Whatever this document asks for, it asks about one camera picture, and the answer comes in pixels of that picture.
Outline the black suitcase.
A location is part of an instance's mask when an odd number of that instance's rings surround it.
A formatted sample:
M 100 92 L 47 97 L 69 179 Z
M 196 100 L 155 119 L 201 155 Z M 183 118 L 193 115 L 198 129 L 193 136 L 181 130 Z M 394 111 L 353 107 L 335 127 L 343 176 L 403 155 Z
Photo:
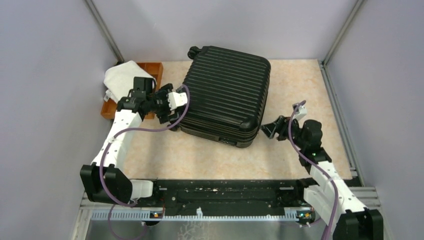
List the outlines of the black suitcase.
M 190 100 L 177 125 L 184 133 L 237 148 L 249 147 L 264 116 L 271 63 L 264 57 L 218 46 L 192 46 L 183 80 Z

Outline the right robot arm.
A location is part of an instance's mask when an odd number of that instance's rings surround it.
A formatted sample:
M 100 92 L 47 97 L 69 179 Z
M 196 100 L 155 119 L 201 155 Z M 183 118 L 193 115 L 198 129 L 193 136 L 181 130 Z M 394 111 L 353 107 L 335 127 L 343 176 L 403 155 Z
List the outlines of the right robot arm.
M 337 172 L 322 147 L 322 124 L 308 119 L 302 126 L 296 119 L 279 116 L 260 130 L 269 138 L 288 140 L 299 156 L 309 178 L 298 180 L 293 200 L 311 205 L 325 222 L 323 240 L 382 240 L 384 219 L 377 209 L 367 207 Z

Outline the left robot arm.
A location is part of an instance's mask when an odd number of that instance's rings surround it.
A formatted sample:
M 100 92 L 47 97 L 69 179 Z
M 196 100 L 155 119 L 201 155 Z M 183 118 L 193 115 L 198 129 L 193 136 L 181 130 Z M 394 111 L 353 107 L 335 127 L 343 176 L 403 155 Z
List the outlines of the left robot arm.
M 138 199 L 149 207 L 160 202 L 151 180 L 131 181 L 124 174 L 125 160 L 135 132 L 159 133 L 176 127 L 188 112 L 191 93 L 187 85 L 171 83 L 155 90 L 153 77 L 133 79 L 133 87 L 117 103 L 114 120 L 101 149 L 79 172 L 91 202 L 134 207 Z

